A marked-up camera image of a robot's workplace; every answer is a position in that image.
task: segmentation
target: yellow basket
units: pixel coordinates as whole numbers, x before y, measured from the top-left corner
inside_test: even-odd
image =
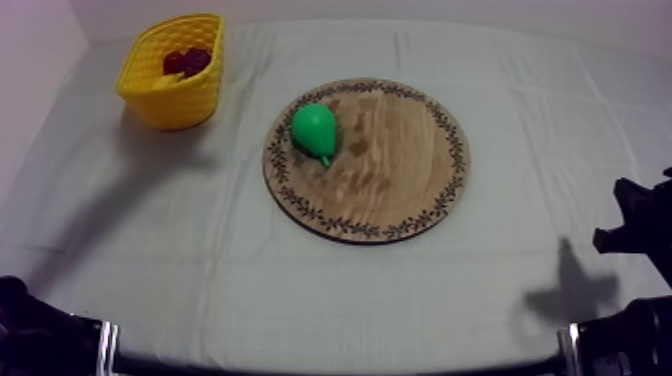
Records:
[[[222,77],[224,21],[214,14],[187,15],[155,25],[135,41],[117,80],[117,93],[149,126],[182,129],[209,118],[217,108]],[[163,58],[189,48],[212,53],[200,73],[155,87],[163,76]]]

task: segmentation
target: plastic pear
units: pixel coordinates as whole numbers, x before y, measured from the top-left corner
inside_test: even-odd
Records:
[[[301,107],[292,120],[292,138],[304,149],[329,167],[329,158],[336,149],[336,118],[321,104]]]

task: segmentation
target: red grape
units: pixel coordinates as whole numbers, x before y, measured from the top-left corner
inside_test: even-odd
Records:
[[[203,69],[210,64],[212,57],[206,50],[190,48],[189,51],[184,54],[184,59],[184,76],[191,77],[203,71]]]
[[[163,74],[177,74],[184,71],[186,59],[178,51],[173,51],[163,58]]]

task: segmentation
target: wooden plate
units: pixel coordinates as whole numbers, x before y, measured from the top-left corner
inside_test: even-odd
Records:
[[[338,151],[329,169],[292,145],[292,118],[310,103],[336,115]],[[271,195],[301,225],[335,240],[386,243],[448,215],[470,159],[460,126],[436,101],[396,82],[357,79],[290,103],[268,135],[263,164]]]

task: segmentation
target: gray cloth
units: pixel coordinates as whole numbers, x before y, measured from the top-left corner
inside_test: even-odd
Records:
[[[97,45],[58,96],[0,213],[0,273],[122,327],[122,348],[202,365],[402,372],[548,356],[554,331],[668,289],[598,256],[613,183],[672,165],[672,65],[446,23],[230,25],[218,112],[159,134],[114,93],[131,41]],[[267,192],[264,139],[332,80],[414,86],[457,118],[456,209],[374,248],[322,239]],[[568,246],[561,247],[561,239]]]

